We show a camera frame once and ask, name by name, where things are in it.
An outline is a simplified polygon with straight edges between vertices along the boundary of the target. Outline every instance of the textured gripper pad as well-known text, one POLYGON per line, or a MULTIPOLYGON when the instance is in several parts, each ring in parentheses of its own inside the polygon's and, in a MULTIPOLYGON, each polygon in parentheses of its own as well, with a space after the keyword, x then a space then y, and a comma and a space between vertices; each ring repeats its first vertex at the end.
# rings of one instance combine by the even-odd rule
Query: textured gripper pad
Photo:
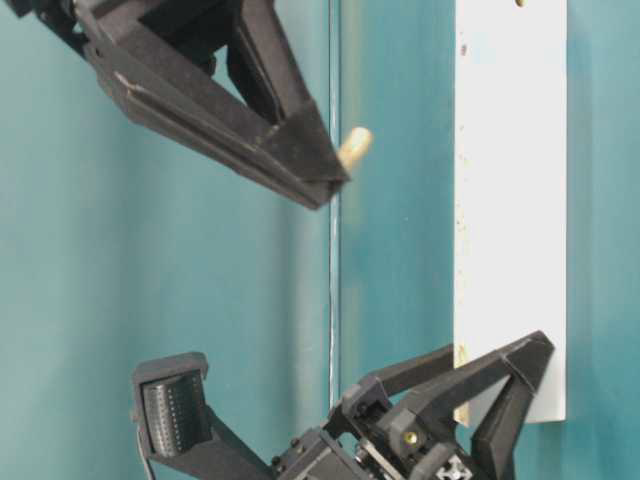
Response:
POLYGON ((177 457, 211 440, 199 372, 147 384, 143 396, 151 444, 158 455, 177 457))

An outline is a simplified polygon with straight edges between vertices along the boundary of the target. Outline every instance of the white board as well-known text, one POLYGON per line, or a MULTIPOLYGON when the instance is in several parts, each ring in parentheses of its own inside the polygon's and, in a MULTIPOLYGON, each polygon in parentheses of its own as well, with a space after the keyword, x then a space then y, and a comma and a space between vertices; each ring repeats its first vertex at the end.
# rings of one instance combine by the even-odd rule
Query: white board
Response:
POLYGON ((456 2, 454 337, 460 364, 543 330, 544 422, 566 416, 567 4, 524 2, 456 2))

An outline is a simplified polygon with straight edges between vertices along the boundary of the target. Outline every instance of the gripper jaw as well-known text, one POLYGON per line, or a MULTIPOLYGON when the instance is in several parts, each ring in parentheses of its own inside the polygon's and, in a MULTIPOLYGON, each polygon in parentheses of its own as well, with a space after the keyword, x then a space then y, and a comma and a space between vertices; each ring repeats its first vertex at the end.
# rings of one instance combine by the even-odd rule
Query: gripper jaw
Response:
POLYGON ((271 468, 206 406, 204 355, 158 360, 133 377, 140 451, 145 462, 205 480, 513 480, 514 448, 552 353, 537 332, 458 369, 448 346, 374 371, 271 468), (468 453, 453 410, 503 379, 468 453), (339 442, 344 433, 357 441, 355 456, 339 442))
POLYGON ((5 1, 82 55, 133 122, 309 208, 349 181, 273 0, 5 1), (224 47, 242 100, 212 79, 224 47))

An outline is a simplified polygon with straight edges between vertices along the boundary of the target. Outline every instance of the teal backdrop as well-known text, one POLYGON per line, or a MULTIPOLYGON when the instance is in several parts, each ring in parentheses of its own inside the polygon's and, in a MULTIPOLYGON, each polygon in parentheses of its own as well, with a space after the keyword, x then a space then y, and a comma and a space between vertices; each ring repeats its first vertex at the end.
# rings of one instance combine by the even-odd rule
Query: teal backdrop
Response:
MULTIPOLYGON (((568 420, 526 427, 516 463, 523 479, 634 477, 640 5, 568 5, 568 420)), ((455 17, 453 1, 391 8, 385 0, 343 0, 342 7, 342 127, 364 123, 377 133, 343 195, 348 385, 452 336, 455 17)))
MULTIPOLYGON (((0 7, 0 478, 144 478, 131 372, 191 350, 209 403, 271 458, 327 412, 328 209, 132 125, 0 7)), ((327 117, 328 4, 278 9, 327 117)))
MULTIPOLYGON (((206 353, 209 403, 266 460, 326 414, 330 316, 343 387, 451 341, 454 2, 391 3, 277 2, 327 123, 376 134, 333 236, 328 208, 131 125, 0 8, 0 478, 144 478, 146 359, 206 353)), ((569 418, 525 428, 520 478, 636 470, 639 26, 637 2, 569 0, 569 418)))

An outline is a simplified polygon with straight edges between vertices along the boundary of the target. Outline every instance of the bolt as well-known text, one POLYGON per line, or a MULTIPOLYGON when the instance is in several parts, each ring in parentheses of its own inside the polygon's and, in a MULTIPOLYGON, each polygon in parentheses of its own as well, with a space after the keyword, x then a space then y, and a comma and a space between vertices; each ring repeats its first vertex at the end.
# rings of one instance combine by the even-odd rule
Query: bolt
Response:
POLYGON ((407 445, 415 445, 418 443, 418 434, 416 432, 405 432, 404 441, 407 445))

